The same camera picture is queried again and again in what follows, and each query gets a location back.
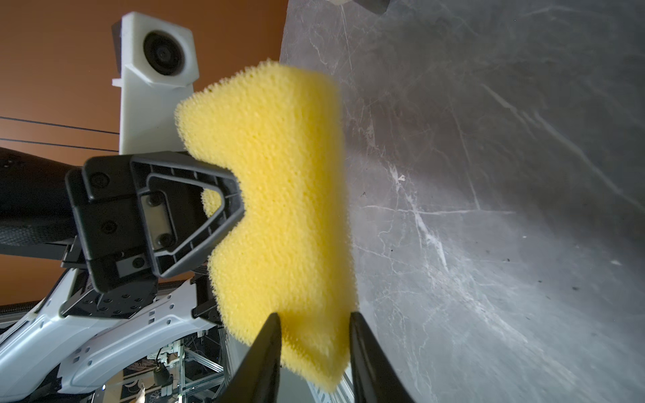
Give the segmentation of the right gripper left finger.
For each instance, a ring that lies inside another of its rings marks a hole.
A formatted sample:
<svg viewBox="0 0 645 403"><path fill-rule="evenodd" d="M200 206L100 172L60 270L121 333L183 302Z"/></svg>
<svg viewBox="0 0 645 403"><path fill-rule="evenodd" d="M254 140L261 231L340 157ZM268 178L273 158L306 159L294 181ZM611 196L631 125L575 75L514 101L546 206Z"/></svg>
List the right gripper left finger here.
<svg viewBox="0 0 645 403"><path fill-rule="evenodd" d="M273 312L216 402L277 402L281 351L282 325L279 315Z"/></svg>

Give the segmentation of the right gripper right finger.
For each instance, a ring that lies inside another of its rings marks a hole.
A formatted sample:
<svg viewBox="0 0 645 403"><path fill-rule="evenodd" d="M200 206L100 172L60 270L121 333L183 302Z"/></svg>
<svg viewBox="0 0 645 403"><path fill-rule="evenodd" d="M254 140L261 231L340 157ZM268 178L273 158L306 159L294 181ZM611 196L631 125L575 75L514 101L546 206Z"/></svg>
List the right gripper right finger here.
<svg viewBox="0 0 645 403"><path fill-rule="evenodd" d="M349 347L355 402L414 402L360 312L350 314Z"/></svg>

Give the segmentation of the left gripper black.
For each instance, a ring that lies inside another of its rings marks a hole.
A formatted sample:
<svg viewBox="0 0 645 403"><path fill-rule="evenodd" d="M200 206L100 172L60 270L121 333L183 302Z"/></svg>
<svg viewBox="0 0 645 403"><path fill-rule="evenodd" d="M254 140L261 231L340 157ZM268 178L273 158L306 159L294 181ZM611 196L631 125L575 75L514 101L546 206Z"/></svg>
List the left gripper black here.
<svg viewBox="0 0 645 403"><path fill-rule="evenodd" d="M156 298L156 276L198 268L245 215L234 174L186 152L94 157L65 184L77 230L65 317L131 318Z"/></svg>

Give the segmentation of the yellow sponge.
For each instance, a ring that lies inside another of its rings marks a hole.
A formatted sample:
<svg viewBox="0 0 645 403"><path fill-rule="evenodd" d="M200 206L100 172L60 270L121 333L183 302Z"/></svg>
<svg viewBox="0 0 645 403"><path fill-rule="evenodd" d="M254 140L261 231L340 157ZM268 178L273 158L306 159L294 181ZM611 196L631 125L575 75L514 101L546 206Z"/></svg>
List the yellow sponge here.
<svg viewBox="0 0 645 403"><path fill-rule="evenodd" d="M282 323L282 364L333 392L358 309L344 170L342 102L320 72L267 60L181 102L190 155L231 171L245 214L208 261L228 332L252 344Z"/></svg>

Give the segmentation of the white two-tier shelf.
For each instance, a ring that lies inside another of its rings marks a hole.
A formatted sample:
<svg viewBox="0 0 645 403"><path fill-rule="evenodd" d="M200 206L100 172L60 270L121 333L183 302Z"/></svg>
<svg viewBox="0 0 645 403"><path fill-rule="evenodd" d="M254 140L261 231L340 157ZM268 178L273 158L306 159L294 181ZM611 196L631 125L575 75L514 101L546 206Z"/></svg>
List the white two-tier shelf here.
<svg viewBox="0 0 645 403"><path fill-rule="evenodd" d="M347 3L355 3L362 8L377 15L383 15L390 5L390 0L328 0L337 6L345 5Z"/></svg>

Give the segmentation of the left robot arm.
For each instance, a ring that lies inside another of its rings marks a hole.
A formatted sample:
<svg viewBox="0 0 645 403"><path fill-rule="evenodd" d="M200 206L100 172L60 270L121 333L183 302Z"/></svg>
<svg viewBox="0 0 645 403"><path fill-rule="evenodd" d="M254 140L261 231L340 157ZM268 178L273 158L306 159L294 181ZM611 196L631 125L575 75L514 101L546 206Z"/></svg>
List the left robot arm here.
<svg viewBox="0 0 645 403"><path fill-rule="evenodd" d="M66 251L50 293L1 334L2 401L80 401L220 326L204 265L244 213L235 176L185 152L74 167L3 149L2 244Z"/></svg>

